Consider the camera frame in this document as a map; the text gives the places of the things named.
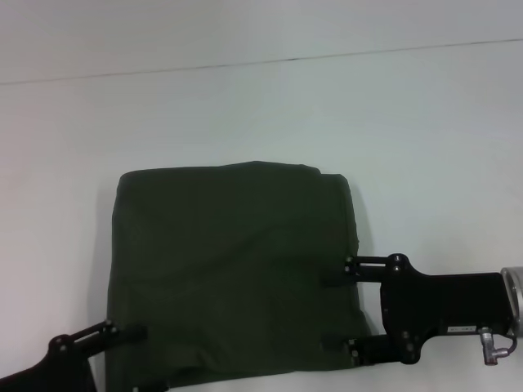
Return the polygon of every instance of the black clamp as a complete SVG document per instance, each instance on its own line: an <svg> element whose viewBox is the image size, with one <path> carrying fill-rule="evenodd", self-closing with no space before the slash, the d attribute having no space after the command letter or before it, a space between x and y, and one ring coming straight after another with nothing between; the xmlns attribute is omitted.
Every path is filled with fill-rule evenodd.
<svg viewBox="0 0 523 392"><path fill-rule="evenodd" d="M351 338L343 344L356 365L416 363L434 336L476 335L482 328L506 336L513 314L501 274L425 275L403 254L350 256L330 286L380 283L386 335Z"/></svg>
<svg viewBox="0 0 523 392"><path fill-rule="evenodd" d="M110 321L73 335L59 335L49 342L46 356L35 366L0 379L0 392L96 392L91 356L113 347L141 341L147 331L141 326L120 330Z"/></svg>

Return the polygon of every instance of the white wall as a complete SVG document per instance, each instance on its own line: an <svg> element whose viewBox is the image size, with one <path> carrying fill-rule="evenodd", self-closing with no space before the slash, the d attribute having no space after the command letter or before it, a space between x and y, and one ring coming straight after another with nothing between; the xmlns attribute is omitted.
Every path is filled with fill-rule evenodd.
<svg viewBox="0 0 523 392"><path fill-rule="evenodd" d="M466 1L427 7L404 1L402 12L385 9L383 4L349 6L332 1L327 7L294 1L282 2L279 7L287 11L281 14L274 9L278 2L251 3L253 8L248 8L223 1L221 15L228 15L228 7L233 6L238 6L238 12L253 12L253 20L233 24L234 29L222 25L223 20L216 21L223 29L232 29L222 36L225 43L232 40L230 51L215 48L209 52L210 43L190 50L180 44L167 51L162 45L150 47L152 42L141 41L144 36L139 31L118 35L127 29L119 24L124 12L118 9L145 6L132 0L100 2L99 7L113 7L111 15L116 18L106 21L106 27L110 26L105 31L107 39L128 45L114 54L117 60L107 62L107 53L69 46L69 28L85 29L82 34L100 33L95 25L76 23L79 16L97 19L96 13L87 12L94 9L91 3L85 13L78 5L71 14L66 11L72 6L57 0L49 0L48 8L25 3L37 11L45 9L50 20L62 23L62 30L52 38L41 38L39 52L35 43L22 39L32 30L24 24L18 27L13 19L8 31L18 44L1 41L0 49L21 53L25 45L27 52L24 59L2 57L0 79L4 82L393 50L404 44L509 39L518 38L521 28L519 23L511 24L520 6L510 8L509 2L507 7L492 9L477 6L480 10L472 17ZM153 41L172 38L176 46L180 39L174 22L172 26L164 22L168 29L155 30L155 17L165 17L164 7L184 6L172 17L185 21L193 32L208 26L206 19L199 24L201 19L194 16L199 13L192 13L188 2L157 3L157 13L150 10L143 15L154 32L145 36ZM198 12L217 7L195 3ZM6 5L18 7L14 2L2 7ZM297 9L313 5L314 13L296 15ZM447 27L428 23L433 7L440 7L434 15L455 23ZM330 33L307 19L317 16L344 30L349 25L345 17L349 20L358 12L381 17L358 27L363 38L357 45L339 38L339 45L330 47ZM127 18L139 14L130 13ZM278 47L280 38L288 42L288 35L271 27L275 15L285 31L293 31L292 44ZM424 16L427 24L422 23ZM480 16L485 18L478 22ZM485 30L487 20L492 25ZM386 45L375 45L372 32L385 28ZM215 38L205 34L207 40ZM235 39L244 40L248 56L234 50ZM140 48L153 52L155 60L144 57L141 62ZM179 58L174 49L180 49ZM58 53L65 59L71 53L76 56L75 51L86 56L82 66L75 60L59 64ZM146 64L149 60L154 66ZM499 42L1 85L0 376L36 363L51 337L104 318L114 192L119 176L135 169L253 159L306 163L324 172L341 173L350 181L361 254L403 252L418 269L430 274L498 271L520 264L522 69L523 42ZM379 327L377 287L364 287L364 306ZM187 390L517 388L521 380L516 370L523 364L523 350L500 362L497 367L485 367L481 344L474 336L440 337L425 344L420 363L412 367L388 364ZM100 371L100 365L96 361L96 370Z"/></svg>

